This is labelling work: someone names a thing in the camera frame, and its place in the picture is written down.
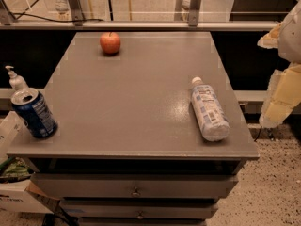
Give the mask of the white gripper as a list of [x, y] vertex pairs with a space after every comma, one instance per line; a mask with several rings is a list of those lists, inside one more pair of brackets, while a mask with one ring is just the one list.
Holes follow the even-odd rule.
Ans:
[[265, 49], [277, 49], [279, 56], [290, 62], [283, 72], [274, 70], [267, 96], [261, 108], [260, 125], [276, 128], [301, 103], [301, 1], [282, 23], [277, 24], [261, 37], [257, 45]]

